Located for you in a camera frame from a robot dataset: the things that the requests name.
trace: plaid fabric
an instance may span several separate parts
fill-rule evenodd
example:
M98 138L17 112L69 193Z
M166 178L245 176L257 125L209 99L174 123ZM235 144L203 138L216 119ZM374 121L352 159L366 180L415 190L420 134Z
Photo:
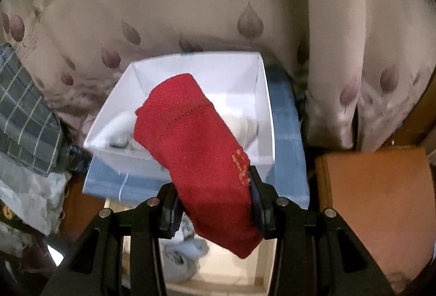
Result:
M10 44L0 45L0 152L37 174L64 171L68 144Z

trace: metal screw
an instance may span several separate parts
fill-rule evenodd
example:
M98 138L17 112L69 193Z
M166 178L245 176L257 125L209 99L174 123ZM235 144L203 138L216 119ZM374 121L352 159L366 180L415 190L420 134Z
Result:
M325 209L324 214L328 217L328 218L335 218L337 213L334 209Z
M111 214L111 212L112 211L106 207L106 208L100 210L99 216L101 218L106 218L106 217L108 217Z
M278 197L275 201L278 206L287 206L289 204L289 200L285 197Z
M147 200L148 206L158 206L161 203L161 201L157 197L151 197Z

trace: curtain with leaf print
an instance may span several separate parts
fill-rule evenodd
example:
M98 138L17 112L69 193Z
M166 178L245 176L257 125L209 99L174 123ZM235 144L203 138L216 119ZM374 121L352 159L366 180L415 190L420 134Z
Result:
M306 99L309 145L375 150L434 70L434 0L2 0L6 41L82 138L130 62L260 51Z

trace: white cardboard box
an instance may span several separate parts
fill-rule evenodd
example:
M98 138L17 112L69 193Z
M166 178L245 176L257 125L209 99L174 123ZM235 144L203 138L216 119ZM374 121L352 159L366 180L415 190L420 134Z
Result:
M93 145L93 139L119 113L141 107L158 84L182 73L191 73L215 107L225 105L258 122L258 136L246 153L265 180L275 160L274 127L263 60L254 52L174 54L130 64L97 115L84 146L118 172L170 180L168 171L148 152L102 149Z

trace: brown leather box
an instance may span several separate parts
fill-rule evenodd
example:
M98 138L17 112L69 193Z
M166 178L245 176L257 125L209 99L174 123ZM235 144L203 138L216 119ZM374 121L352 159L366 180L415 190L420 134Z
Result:
M422 148L330 153L315 163L320 208L334 208L388 279L414 279L433 254L435 191Z

